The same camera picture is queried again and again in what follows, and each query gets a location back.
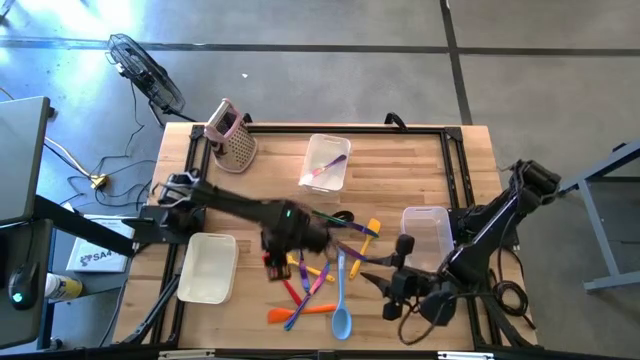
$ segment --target yellow utensil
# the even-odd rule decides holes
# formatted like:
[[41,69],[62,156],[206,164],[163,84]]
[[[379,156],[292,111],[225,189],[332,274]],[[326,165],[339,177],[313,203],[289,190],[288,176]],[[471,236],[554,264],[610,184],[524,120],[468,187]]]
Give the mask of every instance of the yellow utensil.
[[[369,220],[369,224],[367,225],[368,229],[375,231],[376,233],[380,232],[380,221],[377,219],[371,218]],[[367,247],[369,247],[369,242],[373,239],[371,235],[367,235],[364,239],[364,244],[362,245],[362,249],[360,249],[360,254],[364,255],[364,252],[367,251]],[[356,275],[358,275],[358,269],[360,268],[360,263],[362,261],[356,260],[353,263],[353,267],[351,268],[351,273],[349,274],[349,280],[353,280]]]
[[[291,265],[295,265],[295,266],[300,266],[300,263],[296,261],[296,259],[293,258],[293,256],[287,254],[287,262]],[[307,265],[307,272],[312,273],[315,276],[319,276],[320,275],[320,270],[316,269],[316,268],[312,268],[311,266]],[[327,281],[331,281],[331,282],[335,282],[336,278],[334,278],[331,275],[327,275],[326,278]]]

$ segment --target blue spoon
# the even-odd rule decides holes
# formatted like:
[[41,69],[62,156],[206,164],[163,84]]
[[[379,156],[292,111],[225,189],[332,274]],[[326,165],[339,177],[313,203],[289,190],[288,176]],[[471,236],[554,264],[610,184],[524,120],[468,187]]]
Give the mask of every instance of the blue spoon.
[[347,305],[344,303],[344,262],[344,251],[342,251],[342,249],[338,249],[338,283],[340,284],[340,300],[336,311],[333,313],[333,318],[331,318],[333,336],[338,340],[346,340],[349,338],[349,335],[351,335],[351,313],[349,313],[349,309],[347,309]]

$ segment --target cheese grater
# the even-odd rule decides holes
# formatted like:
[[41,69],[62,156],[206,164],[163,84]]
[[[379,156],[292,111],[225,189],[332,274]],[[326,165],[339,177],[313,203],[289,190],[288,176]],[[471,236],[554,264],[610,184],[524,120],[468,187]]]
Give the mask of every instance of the cheese grater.
[[216,165],[231,173],[245,171],[258,150],[242,115],[226,98],[207,122],[204,134],[211,141]]

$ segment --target clear plastic container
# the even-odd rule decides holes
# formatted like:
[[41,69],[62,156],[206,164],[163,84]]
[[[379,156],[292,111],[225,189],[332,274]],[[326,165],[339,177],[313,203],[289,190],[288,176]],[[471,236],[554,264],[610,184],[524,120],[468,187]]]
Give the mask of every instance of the clear plastic container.
[[[349,152],[351,152],[351,142],[348,139],[323,134],[312,135],[304,157],[299,185],[316,193],[337,193],[344,186]],[[305,180],[305,176],[309,177],[308,174],[313,170],[329,164],[340,155],[346,155],[347,158],[316,177]]]
[[206,304],[229,300],[237,261],[238,246],[233,236],[193,234],[178,284],[178,298]]
[[408,207],[402,213],[402,233],[416,239],[406,265],[435,271],[453,250],[449,213],[441,206]]

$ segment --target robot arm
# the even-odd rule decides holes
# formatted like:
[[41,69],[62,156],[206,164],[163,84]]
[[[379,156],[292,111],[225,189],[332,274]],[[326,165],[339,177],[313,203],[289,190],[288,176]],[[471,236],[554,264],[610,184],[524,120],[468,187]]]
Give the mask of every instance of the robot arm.
[[270,280],[291,277],[286,253],[303,249],[322,252],[331,236],[310,214],[285,199],[254,200],[213,186],[190,173],[172,174],[163,184],[158,203],[172,207],[208,207],[260,224],[263,260]]
[[486,291],[484,294],[480,291],[488,287],[486,277],[491,255],[504,246],[505,236],[528,214],[555,199],[560,176],[535,161],[518,161],[511,170],[513,175],[507,190],[490,204],[469,209],[457,221],[457,229],[453,230],[470,235],[472,240],[451,252],[436,272],[427,273],[404,266],[404,257],[411,253],[414,242],[408,235],[398,238],[393,255],[369,260],[397,268],[390,281],[362,273],[380,289],[384,297],[389,298],[389,303],[383,308],[384,319],[401,317],[403,305],[409,304],[408,300],[415,296],[422,317],[433,326],[446,326],[455,315],[456,302],[453,299],[457,294],[464,293],[471,297],[482,295],[482,301],[507,340],[513,346],[531,345],[506,319],[496,297],[486,296]]

